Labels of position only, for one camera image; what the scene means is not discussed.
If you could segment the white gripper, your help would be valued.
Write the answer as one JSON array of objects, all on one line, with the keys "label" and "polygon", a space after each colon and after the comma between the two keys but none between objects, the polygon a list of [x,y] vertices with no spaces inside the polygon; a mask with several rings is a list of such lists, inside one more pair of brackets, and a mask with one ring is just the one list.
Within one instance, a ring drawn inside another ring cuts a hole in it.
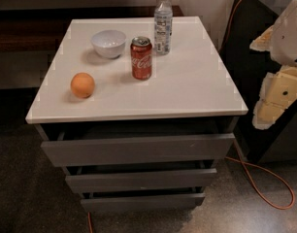
[{"label": "white gripper", "polygon": [[271,58],[283,65],[276,74],[266,75],[253,109],[253,126],[266,130],[297,100],[297,0],[292,0],[273,27],[254,39],[249,48],[269,51]]}]

